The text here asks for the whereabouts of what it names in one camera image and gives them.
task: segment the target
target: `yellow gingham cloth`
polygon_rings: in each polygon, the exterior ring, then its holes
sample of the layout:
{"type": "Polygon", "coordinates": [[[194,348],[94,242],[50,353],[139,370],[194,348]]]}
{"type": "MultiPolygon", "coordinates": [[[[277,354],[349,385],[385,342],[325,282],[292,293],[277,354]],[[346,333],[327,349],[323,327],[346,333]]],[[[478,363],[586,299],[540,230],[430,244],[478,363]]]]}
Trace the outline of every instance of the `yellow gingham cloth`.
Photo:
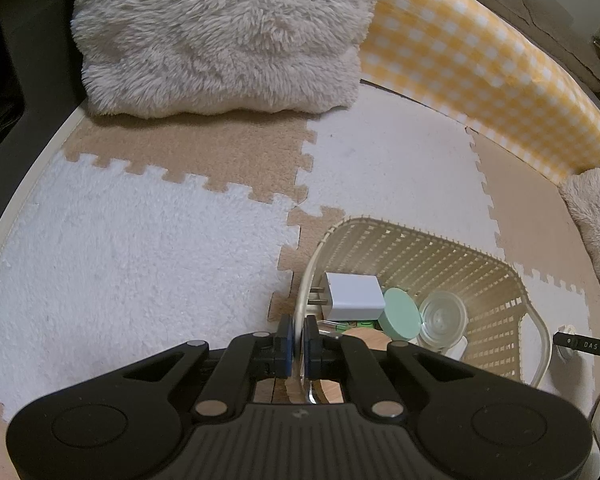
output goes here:
{"type": "Polygon", "coordinates": [[[473,128],[554,183],[600,166],[600,111],[476,0],[379,0],[363,78],[473,128]]]}

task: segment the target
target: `mint green lid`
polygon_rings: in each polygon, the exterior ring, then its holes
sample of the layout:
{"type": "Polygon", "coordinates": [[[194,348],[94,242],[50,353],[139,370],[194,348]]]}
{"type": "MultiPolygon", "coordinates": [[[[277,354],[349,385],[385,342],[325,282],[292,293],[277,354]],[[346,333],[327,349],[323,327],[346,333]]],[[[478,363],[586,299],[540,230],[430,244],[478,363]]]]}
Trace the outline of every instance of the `mint green lid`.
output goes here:
{"type": "Polygon", "coordinates": [[[411,297],[399,288],[384,293],[384,312],[378,318],[382,331],[394,341],[408,341],[420,333],[422,318],[411,297]]]}

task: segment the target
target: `power adapter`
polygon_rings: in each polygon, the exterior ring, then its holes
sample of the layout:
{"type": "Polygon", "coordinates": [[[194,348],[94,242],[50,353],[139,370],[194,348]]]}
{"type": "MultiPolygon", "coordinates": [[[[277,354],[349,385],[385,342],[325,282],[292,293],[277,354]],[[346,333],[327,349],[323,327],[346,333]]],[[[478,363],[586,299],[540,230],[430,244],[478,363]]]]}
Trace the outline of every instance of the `power adapter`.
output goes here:
{"type": "Polygon", "coordinates": [[[384,311],[384,297],[376,276],[325,272],[318,294],[310,304],[320,304],[322,315],[328,321],[375,320],[384,311]]]}

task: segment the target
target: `white plastic basket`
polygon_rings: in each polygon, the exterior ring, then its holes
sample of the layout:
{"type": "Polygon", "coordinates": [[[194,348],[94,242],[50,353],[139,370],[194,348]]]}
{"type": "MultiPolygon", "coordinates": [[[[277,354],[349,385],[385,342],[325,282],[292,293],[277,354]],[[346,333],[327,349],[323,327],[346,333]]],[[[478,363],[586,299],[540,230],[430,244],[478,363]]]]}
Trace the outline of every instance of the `white plastic basket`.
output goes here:
{"type": "Polygon", "coordinates": [[[334,225],[309,260],[294,313],[297,355],[304,317],[322,318],[320,306],[307,302],[315,296],[311,288],[327,271],[374,274],[383,288],[401,288],[417,306],[434,290],[457,294],[469,317],[462,360],[517,381],[522,381],[520,322],[528,314],[542,346],[531,386],[538,386],[547,370],[552,351],[549,332],[509,264],[452,240],[372,218],[334,225]]]}

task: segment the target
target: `clear plastic container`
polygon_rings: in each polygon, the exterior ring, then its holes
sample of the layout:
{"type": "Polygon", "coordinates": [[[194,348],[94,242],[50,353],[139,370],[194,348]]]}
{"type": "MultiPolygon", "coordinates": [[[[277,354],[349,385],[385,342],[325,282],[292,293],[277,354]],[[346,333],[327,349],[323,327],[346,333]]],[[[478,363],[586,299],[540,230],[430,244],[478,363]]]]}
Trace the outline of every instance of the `clear plastic container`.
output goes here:
{"type": "Polygon", "coordinates": [[[466,307],[451,292],[436,290],[420,304],[420,339],[426,348],[441,351],[458,343],[466,330],[466,307]]]}

